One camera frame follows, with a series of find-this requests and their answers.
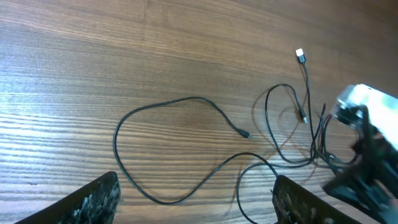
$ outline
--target cable connector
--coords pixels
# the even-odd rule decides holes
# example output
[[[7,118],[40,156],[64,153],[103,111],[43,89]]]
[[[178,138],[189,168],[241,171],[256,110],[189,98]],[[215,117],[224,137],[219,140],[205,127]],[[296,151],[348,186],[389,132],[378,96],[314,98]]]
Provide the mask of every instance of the cable connector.
[[[251,135],[250,135],[250,133],[248,133],[247,131],[245,131],[245,130],[242,130],[242,129],[237,129],[237,132],[240,134],[240,135],[242,135],[242,137],[244,137],[244,138],[247,138],[247,139],[251,139],[252,137],[251,137]]]
[[[297,60],[298,60],[298,62],[299,62],[300,64],[304,64],[305,61],[307,61],[307,59],[305,59],[303,49],[297,49],[297,50],[296,50],[296,56],[297,56]]]
[[[298,113],[299,113],[301,119],[303,119],[304,123],[308,124],[307,115],[305,114],[305,112],[304,112],[303,108],[301,108],[301,106],[298,109]]]

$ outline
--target wooden surface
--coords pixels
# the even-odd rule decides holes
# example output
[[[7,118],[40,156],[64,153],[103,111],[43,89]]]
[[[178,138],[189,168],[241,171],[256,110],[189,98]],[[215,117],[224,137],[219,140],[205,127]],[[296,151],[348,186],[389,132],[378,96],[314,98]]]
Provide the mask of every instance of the wooden surface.
[[[180,205],[156,205],[114,159],[111,140],[119,119],[140,106],[198,95],[253,135],[243,139],[201,101],[128,119],[120,156],[137,181],[164,200],[185,195],[237,152],[282,163],[267,132],[264,94],[284,82],[303,100],[294,50],[303,48],[308,59],[314,116],[323,102],[329,111],[352,83],[397,96],[397,10],[394,0],[1,1],[1,222],[16,222],[115,170],[123,196],[115,223],[246,223],[234,187],[256,159],[235,159]],[[273,92],[269,108],[287,157],[306,156],[308,125],[298,122],[284,89]],[[332,152],[352,156],[352,130],[334,121],[327,138]],[[325,195],[321,185],[332,177],[329,170],[277,171],[372,222]],[[245,177],[242,202],[253,220],[276,221],[273,183],[265,167]]]

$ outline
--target white connector tip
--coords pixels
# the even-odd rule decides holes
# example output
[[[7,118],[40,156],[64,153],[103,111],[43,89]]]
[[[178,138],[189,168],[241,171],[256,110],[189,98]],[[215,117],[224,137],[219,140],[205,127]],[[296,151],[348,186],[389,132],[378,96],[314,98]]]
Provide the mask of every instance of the white connector tip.
[[[303,55],[304,54],[304,51],[303,51],[303,49],[297,49],[296,50],[296,55],[299,57],[299,56],[301,56],[301,55]]]

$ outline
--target brown wood grain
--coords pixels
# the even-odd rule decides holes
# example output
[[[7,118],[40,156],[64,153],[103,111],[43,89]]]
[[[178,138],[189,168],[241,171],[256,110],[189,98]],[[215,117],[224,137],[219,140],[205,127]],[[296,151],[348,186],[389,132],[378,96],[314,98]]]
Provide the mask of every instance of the brown wood grain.
[[[140,106],[197,95],[253,135],[243,139],[201,101],[129,118],[118,140],[120,156],[138,183],[164,200],[184,196],[238,152],[282,163],[266,128],[264,94],[284,82],[303,100],[294,50],[303,48],[307,56],[314,116],[324,102],[330,110],[349,84],[396,96],[397,10],[393,0],[1,1],[1,222],[16,222],[115,170],[123,197],[115,223],[246,223],[234,188],[256,159],[231,161],[180,205],[156,205],[114,159],[119,119]],[[269,117],[286,156],[308,156],[308,125],[297,120],[285,90],[272,93]],[[332,122],[328,148],[348,160],[355,137]],[[353,218],[373,222],[322,191],[333,176],[329,170],[277,171]],[[273,183],[265,167],[244,178],[242,203],[253,220],[276,221]]]

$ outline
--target wooden table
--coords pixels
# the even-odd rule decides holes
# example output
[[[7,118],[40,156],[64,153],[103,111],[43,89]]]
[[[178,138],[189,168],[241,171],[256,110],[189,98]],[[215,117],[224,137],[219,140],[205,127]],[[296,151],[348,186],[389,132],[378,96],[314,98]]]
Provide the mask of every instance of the wooden table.
[[[109,170],[123,200],[115,223],[246,223],[234,188],[258,162],[239,157],[192,198],[161,206],[123,176],[113,155],[115,125],[151,103],[204,96],[252,140],[234,132],[209,104],[187,101],[147,110],[122,127],[124,164],[148,192],[184,196],[219,163],[255,152],[282,163],[264,119],[268,88],[289,83],[300,101],[310,72],[314,124],[346,85],[365,83],[397,95],[398,5],[394,0],[5,0],[0,2],[0,220],[13,223]],[[290,159],[308,156],[310,132],[283,88],[269,117]],[[352,130],[332,122],[330,151],[348,160]],[[330,170],[277,170],[342,212],[366,215],[321,189]],[[274,176],[258,167],[243,180],[242,203],[255,221],[274,223]]]

